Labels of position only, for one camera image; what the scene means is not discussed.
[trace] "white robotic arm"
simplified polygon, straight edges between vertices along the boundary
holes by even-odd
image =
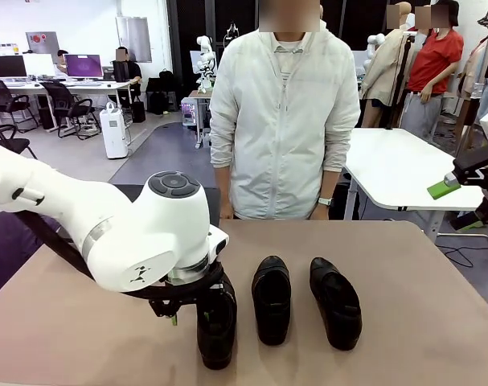
[[[207,36],[199,36],[197,44],[201,46],[201,58],[197,62],[201,72],[201,78],[198,80],[199,92],[206,93],[213,88],[211,77],[214,75],[215,53],[211,49],[211,40]]]
[[[372,58],[374,57],[375,52],[377,51],[377,48],[381,46],[383,43],[385,43],[385,35],[383,34],[371,35],[369,36],[367,42],[368,42],[367,45],[368,59],[365,60],[365,62],[363,63],[363,68],[365,68],[365,71],[367,71],[371,66],[371,61]]]
[[[228,235],[210,225],[203,187],[178,172],[153,175],[131,201],[108,183],[73,179],[0,146],[0,209],[56,219],[101,287],[129,292],[166,277],[199,280]]]

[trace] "white jacket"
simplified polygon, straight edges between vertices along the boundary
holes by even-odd
[[[360,108],[350,48],[326,30],[306,33],[284,84],[272,33],[233,40],[211,98],[211,163],[231,166],[230,199],[243,219],[306,219],[322,171],[339,172]]]

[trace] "black chair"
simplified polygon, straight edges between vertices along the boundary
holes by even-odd
[[[70,135],[76,135],[81,141],[91,137],[95,137],[100,133],[100,125],[94,112],[95,108],[92,107],[91,99],[83,99],[82,101],[75,101],[74,96],[68,91],[68,88],[64,84],[58,82],[43,82],[41,85],[47,90],[52,98],[53,113],[54,116],[59,120],[58,137],[65,138]],[[81,133],[81,122],[80,117],[92,116],[97,127],[97,133],[95,134],[84,134]],[[71,121],[76,120],[74,133],[61,135],[61,120],[63,118],[69,118]]]
[[[13,113],[23,110],[27,110],[31,115],[31,118],[28,118],[24,121],[16,122]],[[0,80],[0,113],[8,113],[11,115],[11,120],[13,121],[13,124],[19,133],[27,133],[28,131],[32,131],[39,126],[38,121],[36,121],[36,118],[30,109],[29,96],[12,96],[10,90],[6,87],[2,80]],[[24,130],[18,128],[18,123],[29,121],[31,119],[35,121],[36,126],[34,128]]]
[[[10,138],[6,138],[4,135],[5,131],[13,131]],[[13,151],[14,153],[21,154],[25,149],[27,149],[34,159],[36,158],[35,153],[29,147],[31,144],[29,139],[27,138],[14,138],[15,133],[17,132],[17,127],[14,125],[0,125],[0,146]]]

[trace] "table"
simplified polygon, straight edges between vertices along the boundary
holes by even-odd
[[[209,100],[211,99],[211,91],[206,91],[206,93],[194,90],[188,96],[191,99],[197,101],[197,142],[195,143],[195,148],[200,149],[203,146],[203,136],[201,135],[201,125],[203,121],[203,116],[210,106]]]
[[[378,207],[431,211],[424,227],[434,242],[446,211],[475,211],[483,200],[479,187],[463,187],[434,200],[428,188],[453,171],[454,158],[402,129],[354,129],[346,169],[351,174],[345,220],[352,220],[360,186]]]
[[[121,108],[121,101],[118,97],[118,90],[122,88],[127,88],[129,95],[131,93],[131,84],[134,83],[134,80],[130,80],[123,83],[117,82],[98,82],[100,83],[99,86],[84,86],[81,84],[77,84],[72,87],[67,88],[71,91],[72,94],[94,94],[94,95],[115,95],[117,97],[117,105]],[[51,97],[47,94],[45,88],[40,84],[40,82],[30,82],[20,87],[13,87],[7,85],[7,88],[10,90],[12,94],[16,95],[45,95],[47,97],[47,103],[49,106],[52,106]],[[47,132],[52,132],[58,129],[58,125],[56,122],[56,118],[52,113],[52,109],[49,109],[51,113],[52,123],[54,127],[52,129],[47,130]]]
[[[413,224],[227,221],[221,259],[236,289],[230,366],[207,370],[195,308],[178,326],[147,302],[107,292],[41,248],[0,291],[0,382],[60,386],[488,385],[488,305]],[[287,343],[259,342],[251,299],[259,262],[289,267]],[[309,285],[313,257],[333,261],[355,286],[363,333],[333,349]]]

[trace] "black shoe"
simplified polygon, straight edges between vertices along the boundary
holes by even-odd
[[[331,346],[344,351],[355,348],[362,332],[362,311],[351,283],[329,261],[317,257],[310,266],[310,288]]]
[[[221,285],[222,289],[210,289],[197,303],[197,345],[211,370],[230,364],[235,342],[235,290],[225,274]]]
[[[276,256],[263,260],[252,280],[252,300],[261,342],[278,346],[290,324],[290,278],[285,262]]]

